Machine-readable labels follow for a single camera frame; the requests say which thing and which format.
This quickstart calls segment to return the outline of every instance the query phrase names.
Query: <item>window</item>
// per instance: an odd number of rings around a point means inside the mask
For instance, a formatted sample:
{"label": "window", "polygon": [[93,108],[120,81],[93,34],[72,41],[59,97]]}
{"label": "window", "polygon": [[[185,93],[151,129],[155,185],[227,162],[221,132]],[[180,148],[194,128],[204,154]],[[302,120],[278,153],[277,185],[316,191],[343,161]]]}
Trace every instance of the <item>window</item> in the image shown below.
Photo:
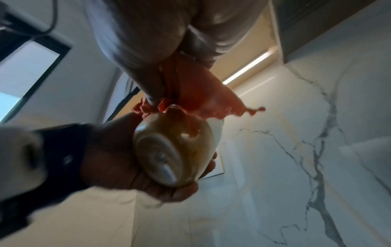
{"label": "window", "polygon": [[[6,20],[19,32],[38,30],[12,15]],[[70,48],[45,36],[30,39],[0,31],[0,121],[13,118],[65,57]]]}

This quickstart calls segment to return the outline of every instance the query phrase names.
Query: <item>light strip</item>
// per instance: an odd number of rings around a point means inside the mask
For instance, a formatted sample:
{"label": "light strip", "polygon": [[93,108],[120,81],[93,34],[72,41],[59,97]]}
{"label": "light strip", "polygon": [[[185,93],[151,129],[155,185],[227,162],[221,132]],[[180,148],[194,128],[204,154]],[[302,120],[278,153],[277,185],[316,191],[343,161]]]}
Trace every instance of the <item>light strip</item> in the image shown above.
{"label": "light strip", "polygon": [[232,82],[233,80],[235,80],[239,76],[243,75],[247,70],[251,69],[255,65],[259,64],[260,62],[262,62],[263,60],[268,58],[274,52],[275,52],[275,49],[269,49],[267,52],[265,52],[264,54],[262,54],[261,56],[256,58],[254,61],[252,61],[251,63],[249,63],[246,66],[244,66],[241,70],[239,70],[238,72],[234,73],[232,76],[230,76],[225,81],[223,81],[223,84],[227,85],[228,83]]}

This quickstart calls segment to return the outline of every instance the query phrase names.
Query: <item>hand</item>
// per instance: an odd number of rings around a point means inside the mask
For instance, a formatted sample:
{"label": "hand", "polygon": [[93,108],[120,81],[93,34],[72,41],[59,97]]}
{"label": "hand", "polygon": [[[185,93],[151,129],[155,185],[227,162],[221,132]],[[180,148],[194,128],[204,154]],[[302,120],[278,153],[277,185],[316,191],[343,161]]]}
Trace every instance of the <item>hand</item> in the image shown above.
{"label": "hand", "polygon": [[[162,186],[152,181],[137,163],[132,138],[141,121],[139,115],[130,113],[92,130],[81,166],[82,180],[92,186],[143,191],[164,202],[186,200],[197,192],[198,184],[178,189]],[[201,177],[213,171],[216,156]]]}
{"label": "hand", "polygon": [[174,51],[207,68],[254,26],[267,0],[83,0],[103,53],[152,106],[165,94],[159,63]]}

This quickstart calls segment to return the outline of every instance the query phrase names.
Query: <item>black cable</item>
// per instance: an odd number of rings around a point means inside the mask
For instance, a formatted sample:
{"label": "black cable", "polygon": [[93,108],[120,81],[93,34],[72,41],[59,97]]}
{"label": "black cable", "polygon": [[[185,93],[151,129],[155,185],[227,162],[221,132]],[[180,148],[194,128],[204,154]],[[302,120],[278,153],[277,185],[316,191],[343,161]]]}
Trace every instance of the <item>black cable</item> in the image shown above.
{"label": "black cable", "polygon": [[34,33],[23,33],[23,32],[13,30],[7,26],[4,27],[4,30],[11,32],[11,33],[15,33],[17,35],[30,36],[32,38],[46,36],[46,35],[50,34],[57,26],[57,23],[58,23],[58,0],[53,0],[52,8],[53,8],[52,24],[50,25],[49,29],[44,32],[35,33],[35,34]]}

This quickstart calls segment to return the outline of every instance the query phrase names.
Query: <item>window pane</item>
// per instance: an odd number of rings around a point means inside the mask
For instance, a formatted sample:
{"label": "window pane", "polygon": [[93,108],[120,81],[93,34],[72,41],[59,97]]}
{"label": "window pane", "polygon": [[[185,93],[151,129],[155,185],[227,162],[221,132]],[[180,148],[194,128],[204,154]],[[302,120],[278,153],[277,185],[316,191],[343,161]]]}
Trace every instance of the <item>window pane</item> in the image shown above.
{"label": "window pane", "polygon": [[58,56],[36,42],[24,44],[0,63],[0,92],[23,97]]}

